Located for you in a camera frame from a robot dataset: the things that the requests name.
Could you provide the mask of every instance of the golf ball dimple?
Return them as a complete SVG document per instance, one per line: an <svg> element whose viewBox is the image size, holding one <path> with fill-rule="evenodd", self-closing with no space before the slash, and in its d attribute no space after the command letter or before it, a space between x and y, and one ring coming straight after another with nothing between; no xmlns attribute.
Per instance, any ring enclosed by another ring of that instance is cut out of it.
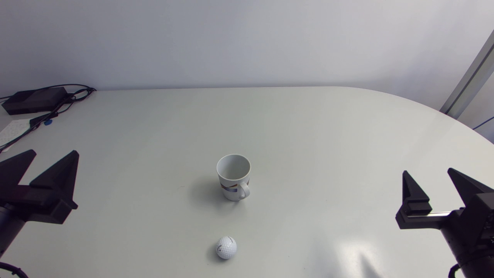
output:
<svg viewBox="0 0 494 278"><path fill-rule="evenodd" d="M222 259L230 259L237 253L237 243L230 236L224 236L216 244L216 253Z"/></svg>

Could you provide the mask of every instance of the mug handle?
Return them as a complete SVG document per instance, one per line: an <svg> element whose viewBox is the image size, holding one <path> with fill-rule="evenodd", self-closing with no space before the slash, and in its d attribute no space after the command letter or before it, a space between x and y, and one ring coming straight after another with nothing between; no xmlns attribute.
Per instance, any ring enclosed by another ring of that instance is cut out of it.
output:
<svg viewBox="0 0 494 278"><path fill-rule="evenodd" d="M239 184L239 186L240 186L239 189L241 189L241 191L242 191L240 193L240 200L247 198L250 195L250 190L249 190L247 184L242 182Z"/></svg>

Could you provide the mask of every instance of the white table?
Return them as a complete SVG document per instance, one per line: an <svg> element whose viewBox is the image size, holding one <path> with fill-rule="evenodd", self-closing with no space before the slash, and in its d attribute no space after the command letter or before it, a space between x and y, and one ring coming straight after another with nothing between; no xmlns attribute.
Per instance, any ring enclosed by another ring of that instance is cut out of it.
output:
<svg viewBox="0 0 494 278"><path fill-rule="evenodd" d="M403 170L434 211L463 205L448 167L494 186L486 139L356 88L96 92L0 160L30 148L25 184L81 155L79 208L63 225L27 223L1 258L33 278L446 277L455 260L441 233L395 222ZM238 203L217 181L228 153L252 163ZM228 261L214 253L224 235L238 244Z"/></svg>

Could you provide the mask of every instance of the black cable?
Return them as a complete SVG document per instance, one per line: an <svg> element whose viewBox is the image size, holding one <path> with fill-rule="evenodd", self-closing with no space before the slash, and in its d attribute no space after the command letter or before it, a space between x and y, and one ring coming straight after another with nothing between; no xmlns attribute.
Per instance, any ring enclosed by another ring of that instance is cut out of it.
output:
<svg viewBox="0 0 494 278"><path fill-rule="evenodd" d="M483 122L483 123L479 124L478 126L476 126L476 127L472 128L472 129L473 129L473 130L476 130L477 128L479 128L479 127L483 126L486 122L488 122L488 121L490 121L490 120L492 120L492 119L494 119L494 117L492 117L492 118L490 118L490 119L486 120L485 122Z"/></svg>
<svg viewBox="0 0 494 278"><path fill-rule="evenodd" d="M27 134L29 134L31 131L34 131L35 129L37 129L40 124L48 119L50 119L50 117L56 113L56 111L58 109L60 109L60 107L62 107L62 105L64 105L66 103L67 100L69 100L70 98L66 98L65 100L63 100L53 111L51 111L50 113L48 113L46 115L46 117L42 118L41 120L39 120L36 124L34 124L33 126L31 126L28 130L26 130L23 134L19 135L18 137L14 138L13 140L11 140L10 142L6 143L6 144L3 144L0 146L0 153L3 152L3 150L5 150L6 148L12 146L14 143L16 143L17 141L19 141L22 137L26 136Z"/></svg>
<svg viewBox="0 0 494 278"><path fill-rule="evenodd" d="M58 115L62 114L63 112L65 112L65 111L67 111L67 110L69 110L70 106L72 106L72 104L74 104L74 103L75 103L75 102L71 102L67 108L65 108L65 109L64 109L64 110L62 110L62 111L59 111L59 112L58 112Z"/></svg>
<svg viewBox="0 0 494 278"><path fill-rule="evenodd" d="M48 87L36 89L35 91L46 90L46 89L55 88L55 87L63 87L63 86L81 86L81 87L84 87L84 89L80 89L80 90L76 91L75 93L69 93L68 94L68 98L62 100L60 102L60 104L55 109L53 109L53 111L51 111L50 113L48 113L45 117L43 117L37 123L31 125L31 127L28 130L26 130L23 134L21 134L20 136L14 138L13 140L11 140L10 142L8 142L6 144L0 145L0 153L2 153L6 148L12 146L14 143L16 143L17 141L19 141L21 138L23 138L24 136L26 136L30 132L36 130L40 126L40 124L42 122L47 121L47 120L53 118L53 115L58 115L60 113L63 113L65 111L69 110L69 108L72 106L72 104L74 104L75 102L82 101L82 100L86 99L89 95L91 95L94 91L96 91L95 88L92 88L92 87L89 87L89 86L86 86L86 85L82 85L82 84L60 84L60 85L54 85L54 86L48 86ZM82 97L76 98L76 95L77 94L80 94L82 92L87 92L87 93L86 93L86 95L84 95ZM68 103L70 103L70 105L65 110L63 110L63 111L61 111L59 113L58 110L64 104L68 104Z"/></svg>
<svg viewBox="0 0 494 278"><path fill-rule="evenodd" d="M7 271L12 272L12 275L17 275L20 278L29 278L27 274L24 273L20 268L17 268L13 265L6 264L6 263L0 263L0 269L5 269Z"/></svg>
<svg viewBox="0 0 494 278"><path fill-rule="evenodd" d="M448 278L455 278L454 274L460 269L460 266L458 264L455 264L451 269L450 273L448 274Z"/></svg>

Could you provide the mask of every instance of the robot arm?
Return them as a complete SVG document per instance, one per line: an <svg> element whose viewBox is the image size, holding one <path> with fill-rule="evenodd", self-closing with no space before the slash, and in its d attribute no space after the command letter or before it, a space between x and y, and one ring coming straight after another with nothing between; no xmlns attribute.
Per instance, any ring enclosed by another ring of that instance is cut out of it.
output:
<svg viewBox="0 0 494 278"><path fill-rule="evenodd" d="M438 229L467 278L494 277L494 189L448 169L465 207L431 213L429 197L407 171L403 172L403 203L396 214L400 229Z"/></svg>

